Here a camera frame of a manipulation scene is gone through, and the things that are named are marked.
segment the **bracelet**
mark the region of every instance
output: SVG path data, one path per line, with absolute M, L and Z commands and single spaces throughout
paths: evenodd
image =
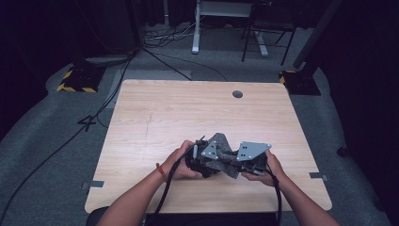
M 166 182 L 168 180 L 167 175 L 164 173 L 164 170 L 162 169 L 161 165 L 159 165 L 159 163 L 156 163 L 156 168 L 158 169 L 159 173 L 161 173 Z

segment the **black chair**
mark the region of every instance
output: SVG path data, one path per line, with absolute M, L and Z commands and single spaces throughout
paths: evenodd
M 289 6 L 287 6 L 286 1 L 282 0 L 257 0 L 251 8 L 251 12 L 248 18 L 247 27 L 244 29 L 244 32 L 241 36 L 241 39 L 246 34 L 246 45 L 244 48 L 243 58 L 241 61 L 244 62 L 247 52 L 248 40 L 251 31 L 257 32 L 269 32 L 269 33 L 279 33 L 281 34 L 277 41 L 272 44 L 267 43 L 257 43 L 259 45 L 266 46 L 276 46 L 276 47 L 285 47 L 284 57 L 282 58 L 281 65 L 284 64 L 285 58 L 287 57 L 288 50 L 291 46 L 291 42 L 293 40 L 296 26 L 294 23 L 294 12 L 290 10 Z M 281 38 L 284 36 L 286 32 L 291 32 L 290 40 L 287 45 L 278 45 Z

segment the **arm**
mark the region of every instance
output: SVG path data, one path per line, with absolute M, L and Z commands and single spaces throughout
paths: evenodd
M 176 149 L 161 165 L 167 176 L 172 165 L 184 154 L 190 145 L 193 145 L 193 142 L 186 140 L 182 147 Z M 173 179 L 201 177 L 200 173 L 189 169 L 183 160 L 173 175 Z M 158 169 L 153 170 L 142 181 L 117 198 L 105 211 L 98 225 L 138 225 L 150 204 L 153 194 L 164 182 L 165 179 Z
M 300 225 L 339 225 L 338 222 L 316 202 L 309 198 L 284 172 L 275 155 L 266 151 L 267 163 L 279 179 L 279 188 L 293 209 Z M 270 175 L 257 176 L 243 172 L 249 181 L 260 181 L 267 186 L 274 186 Z

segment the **wooden table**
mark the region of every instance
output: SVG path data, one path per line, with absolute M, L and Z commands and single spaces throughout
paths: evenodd
M 242 98 L 232 93 L 239 90 Z M 241 141 L 273 145 L 285 172 L 324 209 L 331 201 L 285 87 L 281 84 L 126 80 L 86 203 L 87 212 L 110 205 L 162 163 L 185 139 L 226 135 L 231 148 Z M 148 208 L 158 205 L 165 184 Z M 274 212 L 275 189 L 242 176 L 218 173 L 207 179 L 172 181 L 161 213 Z M 282 201 L 283 210 L 291 210 Z

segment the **tabletop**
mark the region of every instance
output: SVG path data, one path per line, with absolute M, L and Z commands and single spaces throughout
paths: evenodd
M 232 94 L 242 93 L 241 98 Z M 87 212 L 110 205 L 163 163 L 185 139 L 215 133 L 233 150 L 241 141 L 270 143 L 287 175 L 322 208 L 331 201 L 289 95 L 278 83 L 125 80 L 104 141 L 86 203 Z M 154 212 L 165 184 L 152 198 Z M 161 213 L 274 212 L 274 187 L 220 172 L 200 180 L 172 181 Z M 291 210 L 282 199 L 282 210 Z

